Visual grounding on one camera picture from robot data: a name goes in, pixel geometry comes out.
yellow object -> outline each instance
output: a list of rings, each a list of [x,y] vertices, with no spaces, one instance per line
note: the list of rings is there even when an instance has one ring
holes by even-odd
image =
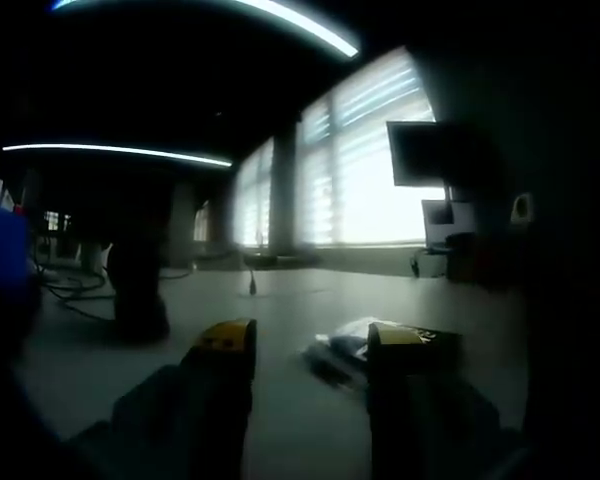
[[[409,328],[376,323],[381,345],[424,345],[422,338]]]
[[[251,319],[239,318],[218,323],[200,335],[196,347],[201,350],[242,353],[245,351],[247,326],[250,322]]]

desk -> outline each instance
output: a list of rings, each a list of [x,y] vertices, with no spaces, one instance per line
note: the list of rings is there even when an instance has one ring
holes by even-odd
[[[370,434],[364,405],[313,377],[297,352],[316,333],[364,316],[455,332],[464,337],[462,374],[520,426],[526,400],[522,302],[444,279],[326,270],[196,272],[162,284],[172,335],[161,345],[121,349],[98,340],[92,321],[45,299],[20,371],[44,418],[63,437],[107,418],[113,402],[151,372],[176,363],[214,323],[257,318],[258,365],[247,433],[247,479],[367,479]],[[112,306],[84,304],[98,315]]]

ceiling light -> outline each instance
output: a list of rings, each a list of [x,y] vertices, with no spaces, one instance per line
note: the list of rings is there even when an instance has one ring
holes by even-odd
[[[78,1],[83,0],[58,0],[58,2],[51,7],[51,9],[58,10],[59,8],[66,7],[67,5],[76,3]],[[230,1],[257,8],[258,10],[280,18],[285,22],[289,22],[318,37],[322,41],[344,53],[349,58],[355,57],[358,54],[358,49],[344,40],[342,37],[332,32],[328,28],[323,27],[319,23],[311,20],[310,18],[290,9],[289,7],[285,7],[271,0],[222,0],[222,2],[225,3]]]
[[[136,155],[149,155],[152,157],[170,158],[173,160],[184,160],[187,162],[204,163],[207,165],[215,165],[218,167],[229,168],[231,162],[224,160],[214,160],[211,158],[196,157],[193,155],[182,155],[180,153],[159,152],[157,150],[145,150],[142,148],[127,148],[127,147],[106,147],[103,145],[74,145],[70,143],[36,143],[32,145],[14,145],[11,147],[3,147],[3,151],[11,152],[14,150],[31,150],[31,149],[70,149],[70,150],[98,150],[102,152],[117,152],[117,153],[132,153]]]

window blind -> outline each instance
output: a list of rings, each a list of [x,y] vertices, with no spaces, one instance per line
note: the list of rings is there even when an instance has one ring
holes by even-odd
[[[235,192],[234,241],[243,246],[269,244],[273,140],[267,141],[242,164]]]
[[[303,114],[298,232],[304,243],[421,242],[421,201],[440,188],[393,185],[387,121],[434,121],[415,66],[398,49],[345,80]]]

blue object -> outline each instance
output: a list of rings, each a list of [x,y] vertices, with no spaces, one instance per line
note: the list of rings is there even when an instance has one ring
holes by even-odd
[[[26,286],[27,251],[26,219],[0,208],[0,289]]]

